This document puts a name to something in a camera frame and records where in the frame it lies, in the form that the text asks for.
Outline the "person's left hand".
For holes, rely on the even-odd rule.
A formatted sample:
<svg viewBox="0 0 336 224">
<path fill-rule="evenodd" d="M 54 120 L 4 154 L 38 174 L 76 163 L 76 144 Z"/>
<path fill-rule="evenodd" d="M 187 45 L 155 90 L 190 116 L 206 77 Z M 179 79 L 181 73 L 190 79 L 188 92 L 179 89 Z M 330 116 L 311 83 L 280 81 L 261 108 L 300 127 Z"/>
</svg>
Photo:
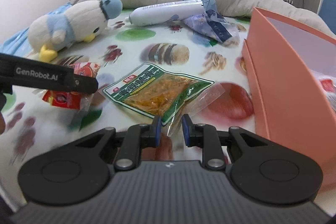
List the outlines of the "person's left hand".
<svg viewBox="0 0 336 224">
<path fill-rule="evenodd" d="M 5 129 L 6 129 L 6 123 L 2 113 L 0 113 L 0 134 L 4 133 Z"/>
</svg>

